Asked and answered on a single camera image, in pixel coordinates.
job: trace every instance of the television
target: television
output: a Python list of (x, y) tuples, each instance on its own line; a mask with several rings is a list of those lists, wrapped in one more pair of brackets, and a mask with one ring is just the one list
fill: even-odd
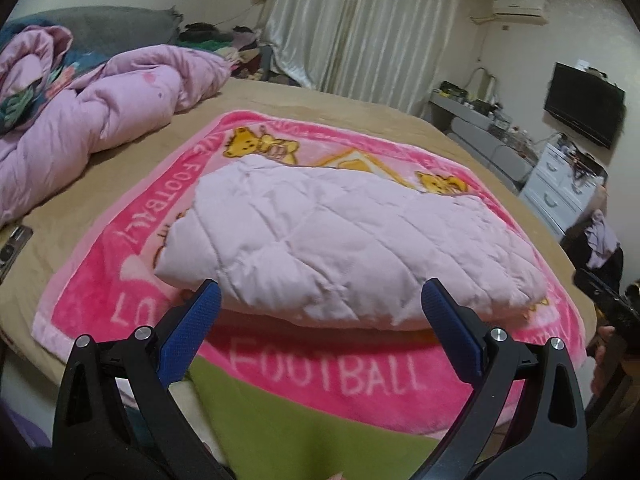
[(625, 93), (597, 76), (556, 63), (545, 110), (598, 146), (610, 148), (624, 120)]

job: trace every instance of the rumpled purple-pink duvet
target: rumpled purple-pink duvet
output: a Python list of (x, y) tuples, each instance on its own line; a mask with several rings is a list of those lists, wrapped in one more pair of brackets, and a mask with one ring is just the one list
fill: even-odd
[[(70, 36), (63, 27), (17, 34), (0, 53), (2, 95), (34, 81), (34, 71), (46, 78)], [(118, 54), (76, 78), (30, 128), (0, 138), (0, 227), (80, 176), (92, 153), (167, 125), (216, 94), (229, 75), (215, 54), (163, 44)]]

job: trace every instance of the mattress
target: mattress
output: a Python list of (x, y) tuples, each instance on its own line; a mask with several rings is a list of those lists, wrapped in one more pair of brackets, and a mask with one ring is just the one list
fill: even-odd
[[(595, 332), (593, 303), (572, 284), (574, 267), (548, 229), (498, 178), (431, 124), (383, 105), (311, 90), (231, 79), (219, 95), (168, 126), (131, 144), (93, 156), (84, 175), (25, 216), (34, 234), (0, 285), (2, 338), (59, 384), (64, 365), (31, 338), (38, 300), (50, 277), (67, 261), (91, 224), (124, 192), (216, 116), (235, 109), (313, 121), (412, 144), (470, 168), (516, 219), (578, 307), (587, 338)], [(3, 243), (12, 229), (0, 232)]]

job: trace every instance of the silver screw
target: silver screw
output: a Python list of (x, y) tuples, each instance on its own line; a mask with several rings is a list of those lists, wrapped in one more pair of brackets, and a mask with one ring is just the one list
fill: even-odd
[(562, 341), (562, 339), (560, 339), (559, 337), (552, 337), (551, 346), (556, 350), (562, 350), (564, 348), (564, 341)]
[(76, 346), (78, 348), (84, 348), (89, 344), (89, 341), (91, 341), (91, 338), (87, 334), (81, 335), (78, 339), (76, 339)]
[(507, 333), (501, 328), (494, 328), (491, 330), (491, 337), (493, 337), (496, 341), (504, 341), (507, 339)]
[(133, 335), (139, 341), (144, 341), (145, 339), (149, 339), (149, 336), (151, 335), (151, 329), (148, 326), (141, 326), (136, 329)]

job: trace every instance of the air conditioner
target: air conditioner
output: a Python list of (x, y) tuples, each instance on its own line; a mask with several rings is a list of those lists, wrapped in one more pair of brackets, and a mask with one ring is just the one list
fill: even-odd
[(511, 23), (545, 25), (549, 22), (546, 0), (494, 0), (494, 17)]

